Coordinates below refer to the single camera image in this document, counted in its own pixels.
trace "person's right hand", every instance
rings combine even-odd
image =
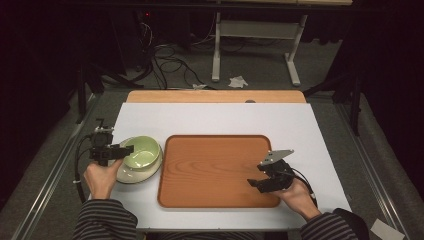
[[[292,185],[286,190],[271,192],[281,198],[293,211],[299,213],[306,221],[321,214],[309,195],[309,190],[299,179],[293,179]]]

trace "green bowl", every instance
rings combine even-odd
[[[156,161],[160,146],[155,139],[138,136],[129,139],[124,146],[134,145],[134,152],[124,158],[124,164],[135,171],[143,170]]]

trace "wooden tray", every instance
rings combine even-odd
[[[261,194],[248,178],[268,150],[262,135],[174,135],[167,139],[159,204],[167,208],[269,208],[280,200]]]

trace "human hand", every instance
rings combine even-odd
[[[308,188],[297,178],[293,179],[288,189],[271,192],[271,194],[283,200],[291,210],[299,213],[306,221],[321,214],[312,201]]]
[[[100,166],[97,162],[91,162],[84,172],[84,178],[90,188],[92,199],[109,199],[116,175],[123,160],[119,159],[109,167]]]

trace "tray rim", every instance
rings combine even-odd
[[[162,167],[161,167],[161,175],[160,175],[160,180],[159,180],[159,186],[158,186],[158,193],[157,193],[157,201],[159,203],[159,205],[163,208],[168,208],[168,209],[183,209],[183,208],[188,208],[188,209],[194,209],[194,208],[275,208],[277,207],[280,202],[281,199],[277,198],[277,201],[274,205],[271,206],[264,206],[264,207],[257,207],[257,206],[240,206],[240,207],[236,207],[236,206],[222,206],[222,207],[213,207],[213,206],[193,206],[193,207],[188,207],[188,206],[168,206],[167,204],[163,204],[163,202],[160,199],[160,194],[161,194],[161,190],[162,190],[162,181],[163,181],[163,176],[164,176],[164,171],[165,171],[165,165],[166,165],[166,153],[167,153],[167,146],[169,141],[175,139],[175,138],[261,138],[263,140],[266,141],[266,144],[268,146],[268,150],[271,151],[272,150],[272,145],[271,145],[271,141],[269,140],[269,138],[263,134],[174,134],[169,136],[166,141],[165,141],[165,147],[164,147],[164,151],[163,151],[163,160],[162,160]]]

